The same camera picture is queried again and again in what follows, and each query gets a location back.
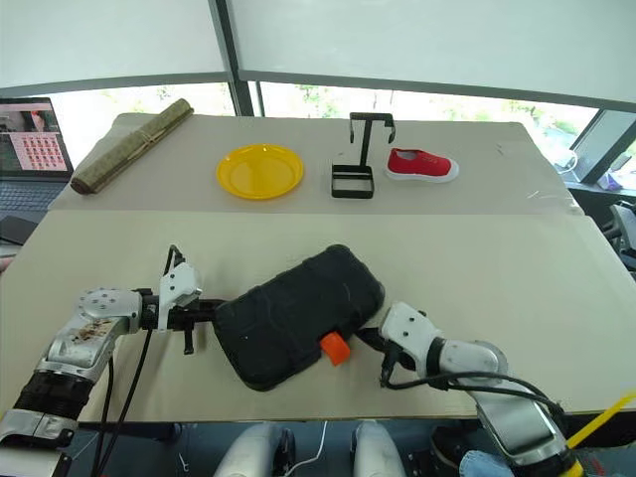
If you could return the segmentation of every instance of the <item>yellow stick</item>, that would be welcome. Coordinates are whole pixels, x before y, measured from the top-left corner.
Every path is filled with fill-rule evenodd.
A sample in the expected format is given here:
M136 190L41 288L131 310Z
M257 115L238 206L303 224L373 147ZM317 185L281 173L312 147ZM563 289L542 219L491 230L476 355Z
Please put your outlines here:
M629 393L623 396L618 402L613 405L611 408L606 410L605 412L599 414L595 417L590 423L588 423L583 429L573 435L570 439L567 440L567 445L570 449L574 449L578 444L580 444L589 434L594 432L598 427L607 422L616 412L618 412L622 407L624 407L627 402L636 399L636 392Z

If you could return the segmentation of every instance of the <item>laptop keyboard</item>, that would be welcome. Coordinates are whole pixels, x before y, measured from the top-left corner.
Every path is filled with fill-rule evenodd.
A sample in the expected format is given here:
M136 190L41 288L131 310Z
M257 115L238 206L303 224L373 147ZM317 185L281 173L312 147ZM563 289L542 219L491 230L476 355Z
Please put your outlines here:
M61 183L0 183L0 210L45 211L63 188Z

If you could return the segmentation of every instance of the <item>white shoe sole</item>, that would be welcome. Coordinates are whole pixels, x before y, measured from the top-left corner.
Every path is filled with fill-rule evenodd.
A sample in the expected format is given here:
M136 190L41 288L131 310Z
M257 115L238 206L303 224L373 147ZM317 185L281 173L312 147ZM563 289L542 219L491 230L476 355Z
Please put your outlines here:
M450 182L459 175L459 164L452 159L450 161L450 170L445 176L426 176L424 174L400 174L399 172L393 172L389 169L389 166L385 168L385 172L389 178L396 181L426 181L441 184L444 182Z

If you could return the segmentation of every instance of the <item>white table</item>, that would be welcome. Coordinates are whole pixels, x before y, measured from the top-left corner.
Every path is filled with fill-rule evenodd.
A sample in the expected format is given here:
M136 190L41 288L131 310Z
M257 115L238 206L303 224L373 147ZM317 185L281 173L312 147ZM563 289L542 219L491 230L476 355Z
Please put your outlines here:
M90 163L151 117L122 114L84 160ZM397 136L374 124L369 164L371 200L333 199L331 164L357 164L362 123L349 143L345 119L273 119L195 115L95 196L67 187L53 209L267 212L302 214L541 214L580 213L550 163L519 123L397 121ZM305 176L290 194L264 202L231 196L217 183L217 163L252 143L287 146L303 160ZM457 161L447 184L392 181L384 173L392 147L418 148Z
M636 285L586 217L51 211L0 279L0 411L83 290L156 290L170 243L200 271L204 297L233 298L337 242L384 284L387 305L425 310L449 338L495 343L567 411L606 408L636 384ZM143 339L118 345L110 418ZM128 420L475 415L464 393L380 389L382 355L351 345L343 366L323 357L259 393L239 380L210 325L197 329L193 356L180 333L155 334ZM104 389L102 378L81 419L99 419Z

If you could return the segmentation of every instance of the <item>denim fabric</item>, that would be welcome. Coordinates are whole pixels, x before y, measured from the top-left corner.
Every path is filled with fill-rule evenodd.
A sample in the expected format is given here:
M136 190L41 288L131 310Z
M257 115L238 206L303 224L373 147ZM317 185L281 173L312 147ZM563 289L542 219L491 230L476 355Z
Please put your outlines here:
M636 476L636 445L575 451L586 477ZM478 450L468 452L459 464L461 477L514 477L506 461Z
M515 477L506 465L506 461L498 456L479 450L471 450L459 464L461 477Z

